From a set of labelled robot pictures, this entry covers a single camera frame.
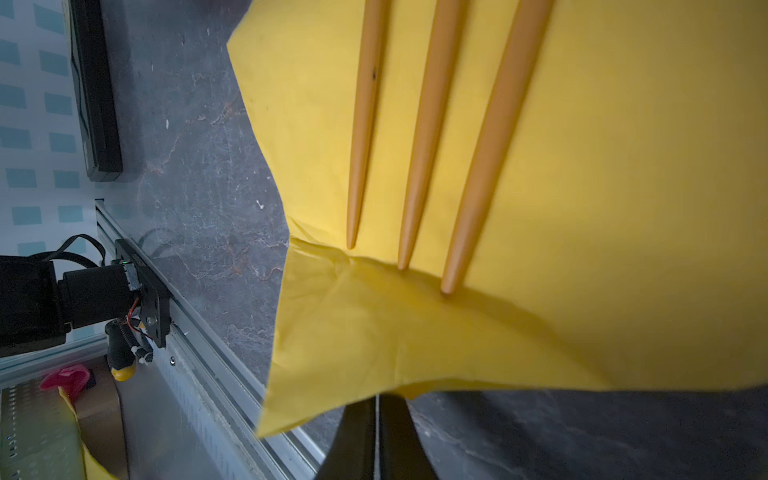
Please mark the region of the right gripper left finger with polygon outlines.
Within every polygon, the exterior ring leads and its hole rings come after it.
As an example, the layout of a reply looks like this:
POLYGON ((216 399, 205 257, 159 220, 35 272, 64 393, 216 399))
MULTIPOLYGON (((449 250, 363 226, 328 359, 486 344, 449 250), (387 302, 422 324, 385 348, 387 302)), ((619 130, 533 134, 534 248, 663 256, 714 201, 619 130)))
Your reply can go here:
POLYGON ((347 405, 315 480, 371 480, 376 447, 374 397, 347 405))

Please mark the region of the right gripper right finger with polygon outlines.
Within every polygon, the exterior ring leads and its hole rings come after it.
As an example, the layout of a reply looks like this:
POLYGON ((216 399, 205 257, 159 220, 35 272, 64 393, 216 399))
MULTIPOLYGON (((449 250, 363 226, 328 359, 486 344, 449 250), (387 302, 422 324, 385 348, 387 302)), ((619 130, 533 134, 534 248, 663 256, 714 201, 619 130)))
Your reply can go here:
POLYGON ((408 404, 396 395, 379 397, 379 466, 382 479, 438 479, 418 437, 408 404))

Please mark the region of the orange plastic knife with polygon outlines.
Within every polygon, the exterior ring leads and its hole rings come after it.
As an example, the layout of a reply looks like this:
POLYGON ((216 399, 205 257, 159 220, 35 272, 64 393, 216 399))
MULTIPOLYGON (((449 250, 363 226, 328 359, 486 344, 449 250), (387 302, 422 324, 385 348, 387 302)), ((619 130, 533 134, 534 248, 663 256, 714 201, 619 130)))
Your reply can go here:
POLYGON ((517 5, 455 219, 441 278, 444 295, 457 290, 469 269, 553 7, 552 1, 535 0, 517 5))

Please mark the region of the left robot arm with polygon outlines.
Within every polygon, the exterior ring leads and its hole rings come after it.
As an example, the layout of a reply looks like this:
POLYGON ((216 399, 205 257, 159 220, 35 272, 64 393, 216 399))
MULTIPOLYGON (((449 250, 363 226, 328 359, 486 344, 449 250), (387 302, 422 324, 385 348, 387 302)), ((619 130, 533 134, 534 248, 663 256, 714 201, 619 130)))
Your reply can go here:
POLYGON ((72 330, 103 322, 107 362, 117 381, 130 379, 144 351, 133 314, 140 305, 136 268, 106 263, 95 238, 77 234, 52 251, 1 257, 1 356, 53 348, 72 330))

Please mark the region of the black yellow tool case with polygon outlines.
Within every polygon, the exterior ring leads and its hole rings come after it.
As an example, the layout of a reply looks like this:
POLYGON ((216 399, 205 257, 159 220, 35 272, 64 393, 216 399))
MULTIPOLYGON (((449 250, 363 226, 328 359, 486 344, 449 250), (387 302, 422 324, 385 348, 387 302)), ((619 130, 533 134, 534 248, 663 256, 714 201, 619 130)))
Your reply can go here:
POLYGON ((123 173, 123 162, 101 4, 70 0, 62 9, 86 174, 111 182, 123 173))

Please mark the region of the aluminium front rail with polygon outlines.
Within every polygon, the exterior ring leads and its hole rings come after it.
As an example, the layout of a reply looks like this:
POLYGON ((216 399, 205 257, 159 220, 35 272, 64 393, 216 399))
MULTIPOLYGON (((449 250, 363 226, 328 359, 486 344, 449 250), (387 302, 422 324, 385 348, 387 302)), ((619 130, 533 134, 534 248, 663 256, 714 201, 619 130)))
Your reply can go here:
POLYGON ((138 479, 312 479, 322 451, 304 432, 258 439, 264 385, 181 292, 170 332, 124 396, 129 470, 138 479))

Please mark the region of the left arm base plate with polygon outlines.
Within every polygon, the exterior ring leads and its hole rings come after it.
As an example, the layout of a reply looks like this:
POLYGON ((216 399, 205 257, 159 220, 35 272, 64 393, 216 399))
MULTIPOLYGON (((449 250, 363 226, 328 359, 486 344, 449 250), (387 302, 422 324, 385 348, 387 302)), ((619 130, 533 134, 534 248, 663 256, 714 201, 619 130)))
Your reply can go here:
POLYGON ((170 333, 172 295, 160 277, 126 239, 115 241, 117 259, 129 274, 129 285, 138 294, 138 319, 144 332, 159 348, 166 347, 170 333))

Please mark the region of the cardboard box below rail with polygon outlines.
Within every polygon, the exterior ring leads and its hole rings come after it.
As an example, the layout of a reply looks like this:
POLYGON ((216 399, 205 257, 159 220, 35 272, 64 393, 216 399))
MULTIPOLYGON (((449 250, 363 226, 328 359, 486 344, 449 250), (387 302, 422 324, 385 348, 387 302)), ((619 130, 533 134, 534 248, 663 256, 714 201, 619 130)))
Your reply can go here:
POLYGON ((105 357, 84 364, 92 373, 74 408, 91 455, 117 479, 129 479, 120 397, 105 357))

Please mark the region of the pink object below rail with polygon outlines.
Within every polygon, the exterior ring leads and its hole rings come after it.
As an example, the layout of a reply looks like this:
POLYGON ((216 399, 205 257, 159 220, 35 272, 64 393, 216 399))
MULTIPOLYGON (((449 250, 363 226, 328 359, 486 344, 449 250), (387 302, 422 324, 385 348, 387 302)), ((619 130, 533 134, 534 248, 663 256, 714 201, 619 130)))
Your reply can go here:
POLYGON ((43 391, 59 390, 71 403, 74 403, 86 389, 90 379, 91 371, 83 364, 76 364, 46 375, 39 388, 43 391))

